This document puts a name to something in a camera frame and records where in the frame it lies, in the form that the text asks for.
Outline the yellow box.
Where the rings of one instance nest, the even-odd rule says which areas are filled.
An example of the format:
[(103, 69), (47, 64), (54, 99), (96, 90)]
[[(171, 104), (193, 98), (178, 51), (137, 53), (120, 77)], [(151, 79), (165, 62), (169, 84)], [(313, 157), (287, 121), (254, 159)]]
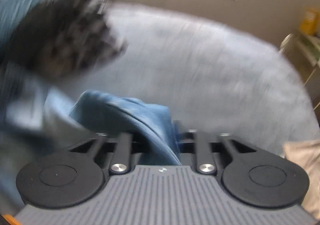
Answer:
[(299, 30), (306, 35), (315, 36), (317, 34), (318, 23), (319, 11), (313, 8), (306, 9), (299, 25)]

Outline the black patterned garment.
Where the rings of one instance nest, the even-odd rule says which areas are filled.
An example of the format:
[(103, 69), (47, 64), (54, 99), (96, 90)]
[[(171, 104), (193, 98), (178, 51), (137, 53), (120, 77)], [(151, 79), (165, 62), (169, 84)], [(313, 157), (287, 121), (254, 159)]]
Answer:
[(58, 79), (105, 65), (126, 48), (102, 0), (44, 0), (13, 31), (4, 61)]

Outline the blue denim jeans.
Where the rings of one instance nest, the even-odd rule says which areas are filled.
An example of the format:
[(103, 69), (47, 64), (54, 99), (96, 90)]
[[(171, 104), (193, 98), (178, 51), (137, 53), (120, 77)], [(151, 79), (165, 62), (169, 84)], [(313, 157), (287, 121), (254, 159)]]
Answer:
[(1, 211), (10, 213), (23, 205), (15, 178), (24, 164), (93, 133), (138, 132), (146, 137), (153, 156), (173, 165), (179, 163), (167, 107), (93, 90), (72, 101), (55, 86), (55, 82), (67, 80), (73, 91), (75, 82), (85, 74), (113, 60), (58, 79), (4, 61), (13, 31), (27, 12), (43, 1), (1, 0)]

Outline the beige fabric storage bag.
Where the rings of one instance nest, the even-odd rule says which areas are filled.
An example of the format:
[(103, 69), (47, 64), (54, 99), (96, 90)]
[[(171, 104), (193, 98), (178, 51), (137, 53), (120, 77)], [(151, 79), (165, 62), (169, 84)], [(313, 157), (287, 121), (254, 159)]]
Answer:
[(285, 142), (283, 154), (286, 160), (302, 169), (308, 184), (302, 207), (319, 220), (319, 140)]

